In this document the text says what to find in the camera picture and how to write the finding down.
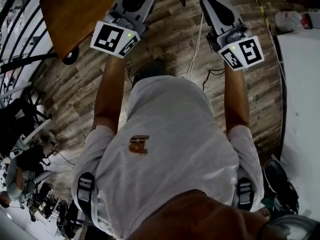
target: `brown table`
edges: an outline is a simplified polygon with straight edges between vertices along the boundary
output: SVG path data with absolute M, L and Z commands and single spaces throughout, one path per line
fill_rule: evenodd
M 114 0 L 40 0 L 53 47 L 62 60 L 104 18 Z

